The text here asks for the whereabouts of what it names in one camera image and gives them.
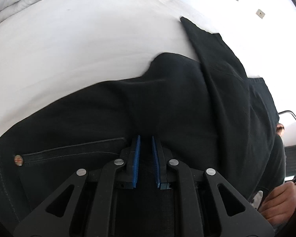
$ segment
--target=hand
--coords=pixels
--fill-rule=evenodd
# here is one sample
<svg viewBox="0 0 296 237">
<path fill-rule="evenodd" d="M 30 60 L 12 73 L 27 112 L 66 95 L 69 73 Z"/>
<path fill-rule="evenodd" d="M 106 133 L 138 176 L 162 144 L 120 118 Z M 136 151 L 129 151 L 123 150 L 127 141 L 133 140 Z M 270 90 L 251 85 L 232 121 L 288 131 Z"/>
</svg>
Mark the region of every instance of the hand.
<svg viewBox="0 0 296 237">
<path fill-rule="evenodd" d="M 277 125 L 276 125 L 276 133 L 279 135 L 279 136 L 283 136 L 283 134 L 284 134 L 284 126 L 282 125 L 282 124 L 280 124 L 280 123 L 278 123 Z"/>
<path fill-rule="evenodd" d="M 286 182 L 265 198 L 259 212 L 273 226 L 286 223 L 296 209 L 296 184 Z"/>
</svg>

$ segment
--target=pocket rivet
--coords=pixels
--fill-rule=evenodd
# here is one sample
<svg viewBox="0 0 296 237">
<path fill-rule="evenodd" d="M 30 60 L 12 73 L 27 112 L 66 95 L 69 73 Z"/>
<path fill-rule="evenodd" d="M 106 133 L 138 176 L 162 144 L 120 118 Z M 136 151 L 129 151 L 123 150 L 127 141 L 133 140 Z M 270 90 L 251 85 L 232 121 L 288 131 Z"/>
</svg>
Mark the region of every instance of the pocket rivet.
<svg viewBox="0 0 296 237">
<path fill-rule="evenodd" d="M 21 157 L 21 155 L 16 155 L 14 157 L 14 163 L 17 165 L 17 166 L 21 166 L 23 165 L 23 158 Z"/>
</svg>

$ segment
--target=stitching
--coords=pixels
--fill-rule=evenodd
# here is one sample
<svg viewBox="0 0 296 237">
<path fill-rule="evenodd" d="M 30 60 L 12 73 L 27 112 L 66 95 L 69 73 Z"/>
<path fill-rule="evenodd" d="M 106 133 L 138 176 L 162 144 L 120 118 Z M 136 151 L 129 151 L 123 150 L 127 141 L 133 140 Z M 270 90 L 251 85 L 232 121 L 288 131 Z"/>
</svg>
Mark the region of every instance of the stitching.
<svg viewBox="0 0 296 237">
<path fill-rule="evenodd" d="M 250 85 L 257 85 L 257 84 L 263 84 L 263 83 L 264 83 L 264 82 L 259 82 L 259 83 L 250 83 L 250 82 L 249 82 Z"/>
<path fill-rule="evenodd" d="M 244 80 L 245 80 L 245 79 L 243 79 L 243 78 L 241 78 L 241 77 L 237 77 L 237 76 L 235 76 L 235 75 L 232 74 L 232 73 L 224 72 L 224 71 L 221 71 L 220 69 L 214 68 L 214 67 L 211 66 L 211 65 L 208 65 L 208 67 L 211 68 L 211 69 L 213 69 L 213 70 L 215 70 L 215 71 L 218 71 L 219 73 L 222 73 L 222 74 L 224 74 L 224 75 L 228 75 L 228 76 L 234 77 L 234 78 L 236 78 L 237 80 L 239 80 L 241 83 L 243 83 Z"/>
<path fill-rule="evenodd" d="M 69 157 L 69 156 L 76 156 L 76 155 L 83 155 L 83 154 L 90 154 L 90 153 L 109 153 L 109 154 L 114 154 L 114 155 L 118 155 L 118 153 L 114 153 L 114 152 L 107 152 L 107 151 L 92 151 L 92 152 L 84 152 L 84 153 L 78 153 L 78 154 L 70 154 L 70 155 L 63 155 L 63 156 L 58 156 L 58 157 L 53 157 L 53 158 L 47 158 L 47 159 L 41 159 L 41 160 L 34 160 L 34 161 L 26 161 L 23 164 L 26 163 L 32 163 L 32 162 L 38 162 L 38 161 L 46 161 L 46 160 L 52 160 L 52 159 L 57 159 L 57 158 L 62 158 L 62 157 Z"/>
<path fill-rule="evenodd" d="M 123 141 L 126 142 L 126 139 L 123 138 L 123 137 L 122 138 L 113 138 L 113 139 L 107 139 L 107 140 L 101 140 L 101 141 L 91 141 L 91 142 L 80 143 L 80 144 L 75 144 L 75 145 L 68 145 L 68 146 L 53 148 L 53 149 L 49 149 L 49 150 L 43 150 L 43 151 L 28 153 L 28 154 L 24 154 L 22 156 L 25 157 L 25 156 L 28 156 L 28 155 L 40 154 L 40 153 L 47 152 L 47 151 L 52 151 L 52 150 L 60 150 L 60 149 L 65 149 L 65 148 L 69 148 L 69 147 L 77 147 L 77 146 L 83 146 L 83 145 L 87 145 L 87 144 L 101 143 L 101 142 L 107 142 L 107 141 L 116 141 L 116 140 L 123 140 Z"/>
<path fill-rule="evenodd" d="M 11 199 L 10 199 L 9 194 L 8 194 L 8 192 L 7 192 L 7 190 L 6 190 L 6 187 L 5 187 L 5 185 L 4 185 L 3 177 L 2 177 L 2 173 L 1 173 L 1 168 L 0 168 L 0 178 L 1 178 L 2 186 L 3 186 L 3 190 L 4 190 L 4 192 L 5 192 L 5 194 L 6 194 L 7 198 L 8 198 L 8 200 L 9 200 L 9 202 L 10 202 L 11 208 L 12 208 L 12 210 L 13 210 L 15 216 L 16 216 L 16 219 L 20 222 L 20 219 L 18 218 L 18 215 L 16 214 L 16 211 L 15 211 L 15 209 L 14 209 L 14 206 L 12 205 Z"/>
</svg>

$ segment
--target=bed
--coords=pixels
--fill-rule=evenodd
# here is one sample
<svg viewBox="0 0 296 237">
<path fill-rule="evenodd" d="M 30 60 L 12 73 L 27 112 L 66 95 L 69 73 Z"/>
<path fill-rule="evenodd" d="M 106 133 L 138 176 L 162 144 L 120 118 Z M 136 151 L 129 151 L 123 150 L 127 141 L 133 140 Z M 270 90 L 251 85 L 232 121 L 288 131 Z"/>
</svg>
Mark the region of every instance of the bed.
<svg viewBox="0 0 296 237">
<path fill-rule="evenodd" d="M 2 20 L 0 136 L 70 93 L 140 76 L 162 52 L 197 60 L 179 18 L 218 32 L 199 11 L 179 0 L 39 0 Z M 232 33 L 222 36 L 228 41 Z M 241 56 L 243 45 L 235 43 Z M 262 71 L 244 67 L 248 77 Z"/>
</svg>

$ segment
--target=metal screw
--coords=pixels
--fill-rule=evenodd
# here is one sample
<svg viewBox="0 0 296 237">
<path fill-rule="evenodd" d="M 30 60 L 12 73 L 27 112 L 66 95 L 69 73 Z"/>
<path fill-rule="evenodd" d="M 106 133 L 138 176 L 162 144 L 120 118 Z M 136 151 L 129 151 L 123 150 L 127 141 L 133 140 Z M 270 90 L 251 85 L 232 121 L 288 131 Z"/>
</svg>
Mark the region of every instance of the metal screw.
<svg viewBox="0 0 296 237">
<path fill-rule="evenodd" d="M 16 155 L 14 157 L 14 163 L 17 165 L 17 166 L 21 166 L 23 165 L 23 158 L 21 157 L 21 155 Z"/>
<path fill-rule="evenodd" d="M 206 173 L 207 173 L 208 175 L 214 175 L 214 174 L 216 174 L 216 171 L 215 171 L 215 169 L 208 168 L 208 169 L 206 169 Z"/>
<path fill-rule="evenodd" d="M 122 159 L 116 159 L 116 160 L 114 160 L 114 164 L 117 166 L 120 166 L 120 165 L 124 164 L 124 161 Z"/>
<path fill-rule="evenodd" d="M 263 19 L 263 17 L 265 16 L 265 13 L 263 11 L 261 11 L 260 9 L 257 10 L 256 14 Z"/>
<path fill-rule="evenodd" d="M 84 168 L 78 169 L 77 170 L 77 175 L 83 176 L 87 173 L 87 171 Z"/>
<path fill-rule="evenodd" d="M 179 164 L 179 161 L 172 159 L 172 160 L 169 160 L 169 164 L 172 166 L 177 166 Z"/>
</svg>

